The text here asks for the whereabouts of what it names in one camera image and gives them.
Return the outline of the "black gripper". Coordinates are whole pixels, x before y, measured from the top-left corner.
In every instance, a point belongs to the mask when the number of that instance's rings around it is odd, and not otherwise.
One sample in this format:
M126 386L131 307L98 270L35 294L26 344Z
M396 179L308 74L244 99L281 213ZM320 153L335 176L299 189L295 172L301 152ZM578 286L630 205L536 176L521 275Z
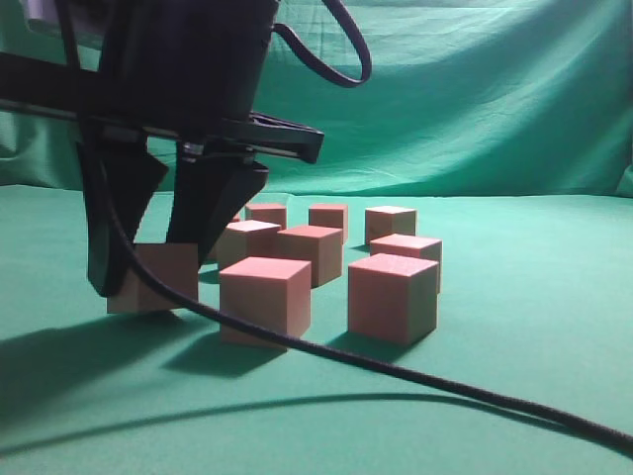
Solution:
M318 130L253 109L278 8L275 1L118 1L95 71L3 54L1 106L184 143L166 241L194 244L203 264L267 182L269 169L254 154L313 163L323 142ZM110 297L130 268L111 213L133 240L167 166L147 151L147 135L97 123L80 126L76 150L87 277Z

